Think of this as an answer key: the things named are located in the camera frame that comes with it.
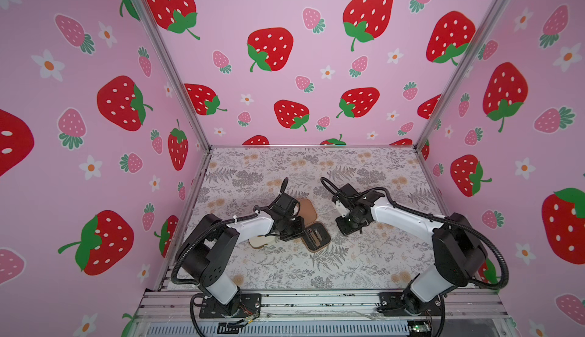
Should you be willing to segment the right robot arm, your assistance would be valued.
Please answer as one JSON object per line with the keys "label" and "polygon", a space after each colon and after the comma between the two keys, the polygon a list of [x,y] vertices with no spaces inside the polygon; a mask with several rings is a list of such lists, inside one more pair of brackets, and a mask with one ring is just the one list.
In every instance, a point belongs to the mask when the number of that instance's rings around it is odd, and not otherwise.
{"label": "right robot arm", "polygon": [[[349,184],[338,188],[326,182],[327,179],[322,180],[340,213],[336,223],[344,236],[361,232],[372,223],[388,224],[432,247],[434,264],[410,281],[400,297],[406,313],[421,315],[435,300],[469,284],[494,291],[508,285],[510,272],[502,253],[465,216],[423,213],[399,204],[382,187],[357,192]],[[501,277],[494,284],[475,278],[489,253],[493,253],[501,270]]]}

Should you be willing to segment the cream nail clipper case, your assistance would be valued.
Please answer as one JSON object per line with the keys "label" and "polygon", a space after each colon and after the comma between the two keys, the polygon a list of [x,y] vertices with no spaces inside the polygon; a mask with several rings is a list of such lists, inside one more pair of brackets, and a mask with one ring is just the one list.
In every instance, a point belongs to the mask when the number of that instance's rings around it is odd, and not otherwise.
{"label": "cream nail clipper case", "polygon": [[256,250],[273,245],[276,241],[276,236],[256,236],[248,240],[250,246]]}

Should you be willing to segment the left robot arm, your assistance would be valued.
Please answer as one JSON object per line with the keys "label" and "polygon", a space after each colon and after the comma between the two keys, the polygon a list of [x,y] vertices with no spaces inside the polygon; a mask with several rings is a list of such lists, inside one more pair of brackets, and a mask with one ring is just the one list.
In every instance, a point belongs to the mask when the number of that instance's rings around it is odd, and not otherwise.
{"label": "left robot arm", "polygon": [[268,206],[255,206],[251,215],[222,220],[205,215],[177,252],[171,283],[193,285],[234,314],[241,289],[225,270],[236,246],[258,236],[290,241],[302,236],[301,204],[285,192]]}

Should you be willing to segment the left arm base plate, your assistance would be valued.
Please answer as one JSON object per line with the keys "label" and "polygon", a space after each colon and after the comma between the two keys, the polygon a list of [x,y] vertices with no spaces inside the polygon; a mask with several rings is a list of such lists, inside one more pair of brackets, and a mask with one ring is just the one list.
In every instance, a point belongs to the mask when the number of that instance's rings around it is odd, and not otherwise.
{"label": "left arm base plate", "polygon": [[200,307],[199,318],[223,319],[257,316],[261,310],[261,294],[237,293],[227,304],[220,303],[215,297],[204,300]]}

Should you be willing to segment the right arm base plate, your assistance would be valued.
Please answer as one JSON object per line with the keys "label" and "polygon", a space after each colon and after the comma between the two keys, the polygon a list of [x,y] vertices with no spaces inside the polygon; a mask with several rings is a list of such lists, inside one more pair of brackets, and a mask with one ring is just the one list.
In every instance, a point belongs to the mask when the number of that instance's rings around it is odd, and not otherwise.
{"label": "right arm base plate", "polygon": [[439,317],[443,307],[439,296],[432,301],[421,302],[414,295],[405,297],[402,292],[382,292],[376,312],[385,317]]}

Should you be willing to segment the dark brown nail clipper case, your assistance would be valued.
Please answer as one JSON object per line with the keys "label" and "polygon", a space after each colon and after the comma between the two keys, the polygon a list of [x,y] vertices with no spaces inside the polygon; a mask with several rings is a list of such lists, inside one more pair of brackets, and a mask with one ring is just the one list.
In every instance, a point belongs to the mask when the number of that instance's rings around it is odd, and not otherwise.
{"label": "dark brown nail clipper case", "polygon": [[317,253],[331,243],[331,235],[325,225],[318,221],[318,214],[309,199],[300,200],[298,215],[304,221],[304,229],[301,236],[303,243],[311,253]]}

